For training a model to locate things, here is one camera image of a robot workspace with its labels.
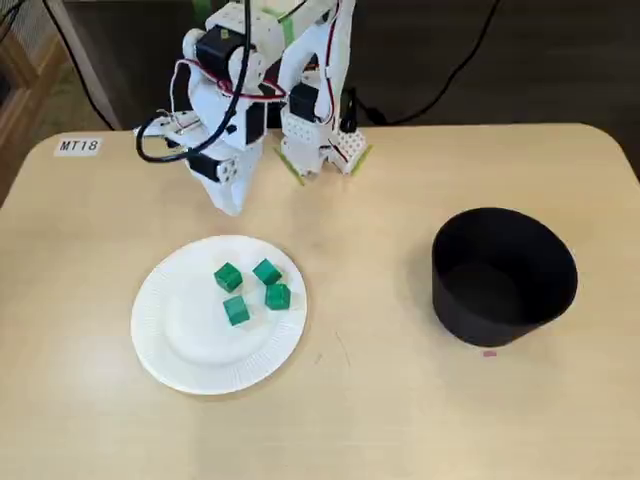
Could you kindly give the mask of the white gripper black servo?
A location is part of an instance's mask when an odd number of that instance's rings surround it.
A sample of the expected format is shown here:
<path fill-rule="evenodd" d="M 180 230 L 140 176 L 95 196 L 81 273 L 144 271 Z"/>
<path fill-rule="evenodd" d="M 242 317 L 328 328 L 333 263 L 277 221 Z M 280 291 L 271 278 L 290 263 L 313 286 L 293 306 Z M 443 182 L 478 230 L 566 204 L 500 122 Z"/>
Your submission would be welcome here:
<path fill-rule="evenodd" d="M 263 143 L 252 144 L 242 153 L 224 142 L 216 142 L 199 153 L 192 148 L 186 152 L 190 170 L 208 179 L 202 185 L 214 206 L 226 215 L 238 216 L 262 157 Z"/>

